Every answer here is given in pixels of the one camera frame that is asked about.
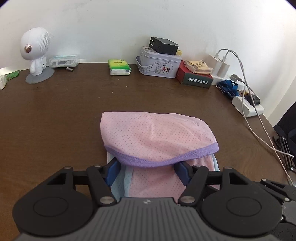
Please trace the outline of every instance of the green tissue package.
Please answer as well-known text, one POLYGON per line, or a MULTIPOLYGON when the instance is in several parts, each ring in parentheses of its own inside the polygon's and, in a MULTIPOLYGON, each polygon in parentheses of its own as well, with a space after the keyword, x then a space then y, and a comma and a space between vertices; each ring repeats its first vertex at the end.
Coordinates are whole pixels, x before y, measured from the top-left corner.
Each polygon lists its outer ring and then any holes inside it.
POLYGON ((109 59, 108 60, 111 75, 130 75, 131 68, 123 59, 109 59))
POLYGON ((14 72, 12 72, 10 74, 6 74, 7 81, 13 79, 16 76, 18 76, 19 73, 20 73, 20 71, 18 70, 18 71, 14 71, 14 72))

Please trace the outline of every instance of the white power strip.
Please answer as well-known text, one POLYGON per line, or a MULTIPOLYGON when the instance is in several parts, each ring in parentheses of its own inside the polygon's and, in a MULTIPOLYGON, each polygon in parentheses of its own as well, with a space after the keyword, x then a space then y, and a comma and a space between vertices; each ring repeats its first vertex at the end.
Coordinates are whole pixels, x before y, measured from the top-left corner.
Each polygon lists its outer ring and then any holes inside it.
MULTIPOLYGON (((242 114, 242 96, 235 96, 231 103, 234 105, 234 107, 242 114)), ((256 109, 258 114, 263 114, 264 112, 264 108, 262 105, 256 105, 256 109)), ((244 99, 244 114, 246 117, 251 117, 251 116, 255 116, 256 114, 256 110, 253 106, 251 106, 251 104, 244 99)))

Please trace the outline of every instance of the red box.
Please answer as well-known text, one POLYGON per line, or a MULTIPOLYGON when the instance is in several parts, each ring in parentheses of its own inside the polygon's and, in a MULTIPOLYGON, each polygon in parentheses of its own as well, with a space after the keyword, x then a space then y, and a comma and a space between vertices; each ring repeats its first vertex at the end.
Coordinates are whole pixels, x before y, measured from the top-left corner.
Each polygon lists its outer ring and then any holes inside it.
POLYGON ((213 82, 213 77, 210 74, 192 73, 186 68, 185 61, 181 62, 176 78, 181 84, 195 85, 204 88, 209 88, 213 82))

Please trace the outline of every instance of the plastic box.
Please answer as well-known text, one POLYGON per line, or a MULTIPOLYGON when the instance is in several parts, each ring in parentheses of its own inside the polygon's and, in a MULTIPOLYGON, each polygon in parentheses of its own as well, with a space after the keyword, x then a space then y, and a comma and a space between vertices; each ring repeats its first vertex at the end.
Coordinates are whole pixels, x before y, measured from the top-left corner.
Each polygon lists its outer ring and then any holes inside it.
POLYGON ((79 55, 58 55, 49 59, 49 67, 60 68, 60 67, 75 67, 79 64, 79 55))
POLYGON ((160 54, 150 47, 142 47, 140 56, 136 57, 142 74, 175 78, 182 57, 179 55, 160 54))

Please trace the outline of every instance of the brown desk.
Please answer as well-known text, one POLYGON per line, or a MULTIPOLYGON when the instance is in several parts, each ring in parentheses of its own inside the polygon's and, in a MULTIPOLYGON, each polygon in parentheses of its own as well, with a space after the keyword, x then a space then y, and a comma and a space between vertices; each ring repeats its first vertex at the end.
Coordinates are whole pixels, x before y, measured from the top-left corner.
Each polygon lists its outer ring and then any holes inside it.
MULTIPOLYGON (((48 80, 25 83, 29 71, 0 91, 0 240, 18 235, 14 203, 64 166, 83 170, 106 163, 99 123, 104 111, 179 113, 204 120, 216 136, 220 169, 232 166, 254 181, 286 182, 273 153, 247 129, 241 114, 215 86, 181 85, 149 77, 132 66, 131 76, 110 76, 107 64, 57 69, 48 80)), ((268 141, 258 118, 253 130, 268 141)), ((270 134, 273 128, 263 117, 270 134)))

